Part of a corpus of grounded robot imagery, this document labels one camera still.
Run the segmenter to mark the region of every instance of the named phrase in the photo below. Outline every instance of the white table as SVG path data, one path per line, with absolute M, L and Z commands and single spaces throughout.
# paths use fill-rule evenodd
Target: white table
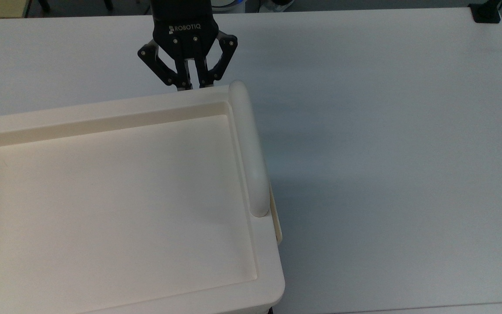
M 239 38 L 220 83 L 251 91 L 285 235 L 277 314 L 502 302 L 502 23 L 468 8 L 217 22 Z M 0 115 L 173 92 L 136 55 L 152 29 L 0 20 Z
M 408 310 L 378 311 L 376 314 L 502 314 L 502 304 L 412 308 Z

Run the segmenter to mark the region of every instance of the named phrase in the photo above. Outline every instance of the plastic tray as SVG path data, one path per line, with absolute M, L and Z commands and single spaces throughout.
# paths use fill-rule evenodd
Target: plastic tray
M 284 290 L 241 82 L 0 117 L 0 313 L 263 314 Z

